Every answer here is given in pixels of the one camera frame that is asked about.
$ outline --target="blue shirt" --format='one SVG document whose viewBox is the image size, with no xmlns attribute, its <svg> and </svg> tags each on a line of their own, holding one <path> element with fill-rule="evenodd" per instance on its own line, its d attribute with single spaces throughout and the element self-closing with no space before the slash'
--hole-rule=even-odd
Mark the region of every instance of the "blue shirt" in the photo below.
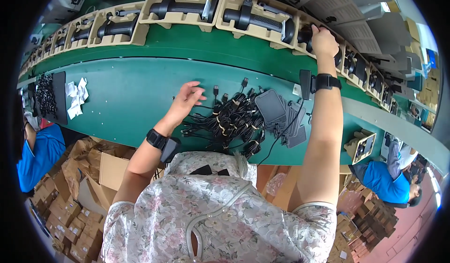
<svg viewBox="0 0 450 263">
<path fill-rule="evenodd" d="M 63 134 L 56 124 L 36 133 L 33 151 L 31 151 L 28 141 L 25 141 L 22 159 L 17 163 L 22 192 L 31 191 L 42 176 L 52 169 L 65 150 Z"/>
<path fill-rule="evenodd" d="M 409 200 L 408 180 L 403 173 L 393 180 L 384 162 L 369 162 L 363 183 L 384 201 L 406 204 Z"/>
</svg>

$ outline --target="label on box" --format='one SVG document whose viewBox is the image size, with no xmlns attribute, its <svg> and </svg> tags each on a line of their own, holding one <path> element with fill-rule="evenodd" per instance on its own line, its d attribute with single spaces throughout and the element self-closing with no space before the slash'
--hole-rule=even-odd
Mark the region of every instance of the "label on box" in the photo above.
<svg viewBox="0 0 450 263">
<path fill-rule="evenodd" d="M 63 233 L 66 232 L 66 231 L 64 230 L 64 228 L 63 228 L 61 225 L 58 225 L 57 228 L 58 228 L 59 231 L 61 231 L 61 232 L 63 232 Z"/>
</svg>

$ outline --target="floral dress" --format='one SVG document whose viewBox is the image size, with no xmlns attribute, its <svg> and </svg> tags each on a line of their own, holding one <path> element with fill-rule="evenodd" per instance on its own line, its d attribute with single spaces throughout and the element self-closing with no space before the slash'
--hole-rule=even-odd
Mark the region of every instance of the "floral dress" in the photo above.
<svg viewBox="0 0 450 263">
<path fill-rule="evenodd" d="M 102 257 L 121 262 L 326 262 L 336 206 L 286 212 L 256 190 L 256 166 L 241 156 L 186 152 L 139 195 L 111 205 Z M 213 175 L 189 175 L 210 165 Z M 227 169 L 230 176 L 214 175 Z M 197 238 L 197 255 L 191 242 Z"/>
</svg>

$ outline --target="green workbench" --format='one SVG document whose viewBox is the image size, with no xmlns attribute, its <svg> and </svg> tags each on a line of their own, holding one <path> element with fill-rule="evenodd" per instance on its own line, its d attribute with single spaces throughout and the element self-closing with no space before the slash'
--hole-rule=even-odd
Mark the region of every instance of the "green workbench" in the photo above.
<svg viewBox="0 0 450 263">
<path fill-rule="evenodd" d="M 66 72 L 66 82 L 78 84 L 81 77 L 87 78 L 89 98 L 82 105 L 83 114 L 69 120 L 67 127 L 88 135 L 113 142 L 138 147 L 147 131 L 161 119 L 168 110 L 180 86 L 187 81 L 199 80 L 209 97 L 205 105 L 212 105 L 212 88 L 218 85 L 219 97 L 240 91 L 244 77 L 249 79 L 246 90 L 273 88 L 286 100 L 297 101 L 292 94 L 293 84 L 299 82 L 299 70 L 308 69 L 315 75 L 317 65 L 308 56 L 295 56 L 289 49 L 275 50 L 269 42 L 243 36 L 234 39 L 228 31 L 213 29 L 211 33 L 200 31 L 198 26 L 174 24 L 166 30 L 158 24 L 150 25 L 144 46 L 119 45 L 78 49 L 55 55 L 37 64 L 34 75 L 43 72 Z M 19 81 L 28 79 L 24 75 Z M 341 94 L 368 105 L 377 106 L 369 96 L 356 87 L 345 84 L 340 78 Z M 71 98 L 67 99 L 67 108 Z M 312 111 L 312 101 L 305 102 L 307 112 Z M 208 114 L 205 108 L 195 112 Z M 308 116 L 307 136 L 311 130 Z M 350 114 L 344 114 L 342 145 L 353 138 L 353 132 L 361 128 L 376 132 L 373 153 L 378 156 L 384 131 Z M 177 128 L 180 136 L 183 127 Z M 182 137 L 182 150 L 205 150 L 206 141 L 201 138 Z M 260 153 L 250 162 L 264 159 L 274 138 L 268 135 L 262 143 Z M 274 146 L 265 164 L 301 165 L 307 143 L 288 149 L 280 142 Z M 342 148 L 341 164 L 351 163 Z"/>
</svg>

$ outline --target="person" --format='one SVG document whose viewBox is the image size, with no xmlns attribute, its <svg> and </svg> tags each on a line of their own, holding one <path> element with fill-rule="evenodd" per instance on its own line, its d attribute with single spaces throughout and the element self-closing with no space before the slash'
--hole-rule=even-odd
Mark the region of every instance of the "person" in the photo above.
<svg viewBox="0 0 450 263">
<path fill-rule="evenodd" d="M 329 30 L 316 26 L 312 30 L 318 74 L 337 78 L 338 44 Z M 206 99 L 199 84 L 181 87 L 153 131 L 171 136 L 191 108 Z M 313 114 L 301 178 L 288 211 L 267 202 L 256 190 L 256 166 L 241 156 L 178 153 L 164 176 L 150 184 L 161 151 L 144 139 L 105 219 L 104 261 L 326 262 L 337 222 L 340 89 L 318 90 Z M 195 173 L 205 166 L 212 175 Z M 217 175 L 224 169 L 229 176 Z"/>
<path fill-rule="evenodd" d="M 35 131 L 24 117 L 22 158 L 17 163 L 20 189 L 25 196 L 34 196 L 34 187 L 52 169 L 66 148 L 87 135 L 53 124 Z"/>
<path fill-rule="evenodd" d="M 386 204 L 398 208 L 416 206 L 422 198 L 422 188 L 404 175 L 399 159 L 400 141 L 394 138 L 389 145 L 387 163 L 370 161 L 368 164 L 349 165 L 350 171 L 362 185 L 371 189 Z"/>
<path fill-rule="evenodd" d="M 399 152 L 400 169 L 404 170 L 408 167 L 417 157 L 419 152 L 413 149 L 411 146 L 403 143 L 403 146 Z"/>
</svg>

